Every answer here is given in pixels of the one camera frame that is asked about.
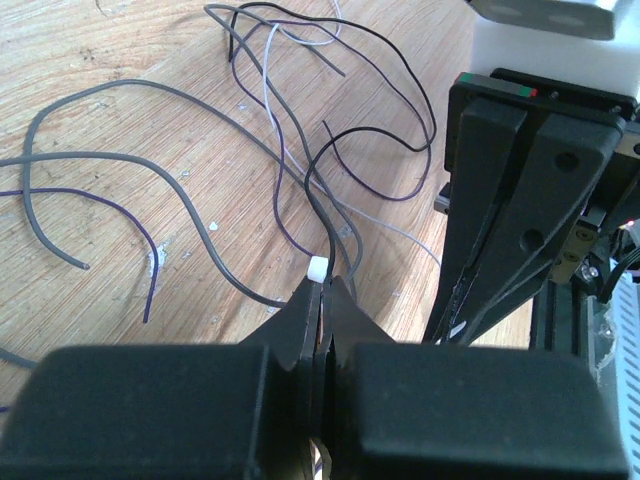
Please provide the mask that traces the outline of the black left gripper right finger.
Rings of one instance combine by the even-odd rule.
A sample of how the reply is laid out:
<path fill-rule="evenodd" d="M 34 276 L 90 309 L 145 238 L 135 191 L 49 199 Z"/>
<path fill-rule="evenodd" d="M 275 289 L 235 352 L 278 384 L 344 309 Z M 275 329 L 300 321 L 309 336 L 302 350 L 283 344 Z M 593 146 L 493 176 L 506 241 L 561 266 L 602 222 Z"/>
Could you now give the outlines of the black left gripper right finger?
<path fill-rule="evenodd" d="M 625 479 L 588 364 L 545 351 L 397 343 L 341 279 L 325 295 L 327 479 Z"/>

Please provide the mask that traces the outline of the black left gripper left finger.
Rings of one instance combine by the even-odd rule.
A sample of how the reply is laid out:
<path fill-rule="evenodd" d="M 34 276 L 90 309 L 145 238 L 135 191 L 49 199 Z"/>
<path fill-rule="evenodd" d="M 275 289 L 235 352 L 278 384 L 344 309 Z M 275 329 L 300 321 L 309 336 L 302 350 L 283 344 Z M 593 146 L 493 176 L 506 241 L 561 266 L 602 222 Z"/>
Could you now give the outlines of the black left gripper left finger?
<path fill-rule="evenodd" d="M 74 346 L 41 360 L 1 438 L 5 479 L 310 479 L 298 378 L 320 287 L 237 344 Z"/>

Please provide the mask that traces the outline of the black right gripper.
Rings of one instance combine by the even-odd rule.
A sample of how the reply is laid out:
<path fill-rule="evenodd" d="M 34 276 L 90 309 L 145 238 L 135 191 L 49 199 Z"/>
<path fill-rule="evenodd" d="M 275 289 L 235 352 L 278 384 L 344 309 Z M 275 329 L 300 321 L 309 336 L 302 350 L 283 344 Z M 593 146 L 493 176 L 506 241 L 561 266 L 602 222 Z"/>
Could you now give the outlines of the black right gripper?
<path fill-rule="evenodd" d="M 611 213 L 624 192 L 594 196 L 636 99 L 505 69 L 463 73 L 449 92 L 447 230 L 436 299 L 423 336 L 455 318 L 468 344 L 501 291 L 547 273 L 588 205 Z"/>

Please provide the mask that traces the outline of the translucent white zip tie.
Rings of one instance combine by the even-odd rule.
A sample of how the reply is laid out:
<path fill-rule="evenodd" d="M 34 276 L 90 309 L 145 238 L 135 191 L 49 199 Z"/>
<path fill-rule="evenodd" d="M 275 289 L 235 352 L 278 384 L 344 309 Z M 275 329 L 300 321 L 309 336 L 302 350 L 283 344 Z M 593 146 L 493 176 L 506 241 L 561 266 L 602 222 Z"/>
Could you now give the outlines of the translucent white zip tie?
<path fill-rule="evenodd" d="M 324 256 L 311 256 L 306 272 L 306 278 L 314 283 L 322 284 L 328 274 L 329 259 Z"/>

